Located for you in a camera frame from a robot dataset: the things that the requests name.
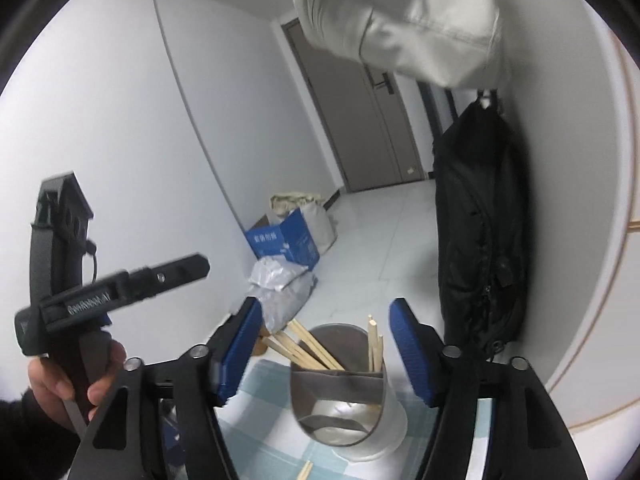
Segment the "large grey parcel bag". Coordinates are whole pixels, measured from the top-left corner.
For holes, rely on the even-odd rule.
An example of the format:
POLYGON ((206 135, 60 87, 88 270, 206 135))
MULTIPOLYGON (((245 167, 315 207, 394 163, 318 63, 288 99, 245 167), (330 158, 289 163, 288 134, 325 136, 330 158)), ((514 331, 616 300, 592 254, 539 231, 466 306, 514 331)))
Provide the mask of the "large grey parcel bag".
POLYGON ((250 286, 248 296, 256 298, 262 305, 262 319, 268 333, 277 333, 284 330, 299 310, 306 304, 317 278, 313 273, 307 272, 292 281, 288 286, 278 292, 250 286))

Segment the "grey plastic parcel bag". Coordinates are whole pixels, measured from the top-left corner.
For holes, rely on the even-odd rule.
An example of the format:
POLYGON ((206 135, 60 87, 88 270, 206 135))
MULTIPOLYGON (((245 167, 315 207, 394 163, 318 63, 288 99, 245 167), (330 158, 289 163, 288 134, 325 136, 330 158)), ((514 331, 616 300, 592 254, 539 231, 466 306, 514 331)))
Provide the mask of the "grey plastic parcel bag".
POLYGON ((250 272, 250 284, 280 292, 308 271, 308 266, 288 261, 285 256, 265 256, 257 260, 250 272))

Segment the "grey entrance door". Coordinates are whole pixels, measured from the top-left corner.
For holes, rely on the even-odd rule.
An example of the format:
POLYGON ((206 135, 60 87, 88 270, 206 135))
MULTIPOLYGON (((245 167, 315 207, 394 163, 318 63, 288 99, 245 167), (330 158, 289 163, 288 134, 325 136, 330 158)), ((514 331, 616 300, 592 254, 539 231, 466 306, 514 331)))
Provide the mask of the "grey entrance door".
POLYGON ((313 47, 297 20, 283 31, 349 191, 423 180, 394 76, 313 47))

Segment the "white utensil holder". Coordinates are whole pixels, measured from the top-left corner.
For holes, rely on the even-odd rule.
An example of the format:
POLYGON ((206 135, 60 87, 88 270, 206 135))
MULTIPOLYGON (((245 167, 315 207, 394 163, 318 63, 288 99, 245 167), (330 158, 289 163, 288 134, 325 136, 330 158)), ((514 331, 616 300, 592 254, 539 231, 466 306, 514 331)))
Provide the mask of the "white utensil holder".
POLYGON ((290 367, 290 399, 299 428, 351 463, 395 452, 408 417, 385 370, 369 370, 368 335, 355 325, 326 324, 310 330, 341 370, 290 367))

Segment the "beige canvas tote bag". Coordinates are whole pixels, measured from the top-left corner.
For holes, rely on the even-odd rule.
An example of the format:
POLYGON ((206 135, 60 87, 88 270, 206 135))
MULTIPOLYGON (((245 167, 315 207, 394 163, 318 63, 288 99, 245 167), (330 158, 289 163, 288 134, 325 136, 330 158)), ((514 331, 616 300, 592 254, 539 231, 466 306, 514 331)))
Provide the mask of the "beige canvas tote bag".
POLYGON ((322 197, 319 194, 285 192, 270 197, 270 209, 280 220, 298 210, 320 255, 324 255, 336 242, 337 234, 322 197))

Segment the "blue cardboard box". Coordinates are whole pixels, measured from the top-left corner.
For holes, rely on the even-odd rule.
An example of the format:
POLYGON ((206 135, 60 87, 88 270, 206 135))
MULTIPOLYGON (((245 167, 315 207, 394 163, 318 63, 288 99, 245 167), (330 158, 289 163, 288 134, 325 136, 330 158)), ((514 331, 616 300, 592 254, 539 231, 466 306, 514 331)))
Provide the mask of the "blue cardboard box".
POLYGON ((320 254, 299 208, 274 226, 256 226, 245 237, 257 258, 282 256, 312 270, 320 254))

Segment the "navy Jordan shoe box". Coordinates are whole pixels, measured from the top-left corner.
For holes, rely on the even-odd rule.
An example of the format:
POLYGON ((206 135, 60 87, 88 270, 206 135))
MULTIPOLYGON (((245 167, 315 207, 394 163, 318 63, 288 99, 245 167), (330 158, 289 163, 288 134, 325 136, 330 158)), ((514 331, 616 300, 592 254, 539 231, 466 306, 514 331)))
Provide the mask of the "navy Jordan shoe box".
POLYGON ((175 476, 186 464, 186 453, 180 441, 176 412, 169 411, 163 416, 162 421, 165 462, 170 473, 175 476))

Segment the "wooden chopstick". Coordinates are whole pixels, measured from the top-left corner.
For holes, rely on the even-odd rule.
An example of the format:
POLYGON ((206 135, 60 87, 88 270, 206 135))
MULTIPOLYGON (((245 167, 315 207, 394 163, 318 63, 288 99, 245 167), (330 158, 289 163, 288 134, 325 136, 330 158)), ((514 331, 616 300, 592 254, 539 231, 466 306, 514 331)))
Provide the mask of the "wooden chopstick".
POLYGON ((279 332, 272 335, 285 350, 294 358, 298 366, 306 368, 306 370, 326 370, 326 366, 318 359, 314 358, 308 351, 288 336, 286 333, 279 332))
POLYGON ((376 366, 376 350, 378 350, 378 323, 372 315, 368 316, 367 332, 369 370, 370 372, 376 372, 378 370, 378 367, 376 366))
POLYGON ((307 480, 313 466, 314 463, 311 460, 307 460, 302 469, 298 472, 296 480, 307 480))
POLYGON ((326 367, 317 359, 313 358, 309 352, 299 347, 292 339, 285 334, 273 334, 269 337, 262 337, 262 342, 271 350, 284 356, 301 368, 306 370, 325 370, 326 367))
POLYGON ((334 356, 332 356, 332 354, 322 346, 322 344, 320 344, 320 341, 318 341, 318 339, 309 330, 307 330, 302 323, 299 323, 297 320, 292 320, 288 322, 288 328, 292 330, 292 332, 297 335, 312 352, 314 352, 314 355, 320 359, 322 364, 328 370, 344 370, 344 366, 338 362, 337 359, 335 359, 334 356))
POLYGON ((374 370, 377 373, 382 372, 384 362, 384 338, 382 335, 378 335, 378 340, 376 341, 373 349, 373 364, 374 370))

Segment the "black metal rack frame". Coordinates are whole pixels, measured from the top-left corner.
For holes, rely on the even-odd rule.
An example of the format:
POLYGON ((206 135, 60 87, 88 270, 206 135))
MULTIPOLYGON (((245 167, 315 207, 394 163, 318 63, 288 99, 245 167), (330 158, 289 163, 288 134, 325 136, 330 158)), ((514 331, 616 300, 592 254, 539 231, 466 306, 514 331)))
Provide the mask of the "black metal rack frame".
POLYGON ((454 94, 449 89, 423 81, 418 81, 416 84, 430 124, 433 141, 436 142, 458 118, 454 94))

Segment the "teal plaid tablecloth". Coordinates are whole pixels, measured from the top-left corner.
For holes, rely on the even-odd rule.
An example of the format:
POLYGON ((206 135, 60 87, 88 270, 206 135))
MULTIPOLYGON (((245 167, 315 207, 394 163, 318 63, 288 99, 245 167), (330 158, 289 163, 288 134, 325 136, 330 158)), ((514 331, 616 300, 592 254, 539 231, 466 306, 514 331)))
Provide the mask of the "teal plaid tablecloth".
POLYGON ((367 463, 349 463, 303 433, 291 410, 290 370, 277 362, 257 360, 216 415, 242 479, 294 479, 306 462, 311 479, 414 479, 437 411, 411 393, 397 396, 408 416, 407 435, 395 452, 367 463))

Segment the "tan suede shoe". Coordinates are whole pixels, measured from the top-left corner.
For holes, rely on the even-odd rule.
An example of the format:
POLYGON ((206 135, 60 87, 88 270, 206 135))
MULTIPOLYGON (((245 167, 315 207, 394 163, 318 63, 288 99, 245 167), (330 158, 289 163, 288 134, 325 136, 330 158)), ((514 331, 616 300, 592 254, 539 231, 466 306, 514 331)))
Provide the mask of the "tan suede shoe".
POLYGON ((263 325, 258 333, 257 339, 252 351, 252 356, 263 356, 269 349, 267 342, 269 341, 270 333, 263 325))

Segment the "black backpack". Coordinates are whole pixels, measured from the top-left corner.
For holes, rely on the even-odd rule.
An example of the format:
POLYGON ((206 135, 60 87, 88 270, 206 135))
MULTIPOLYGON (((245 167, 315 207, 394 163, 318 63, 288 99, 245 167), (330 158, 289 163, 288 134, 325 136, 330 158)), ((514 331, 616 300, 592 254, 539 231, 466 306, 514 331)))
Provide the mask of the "black backpack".
POLYGON ((532 255, 529 163, 497 99, 476 98, 435 143, 444 341, 490 360, 523 326, 532 255))

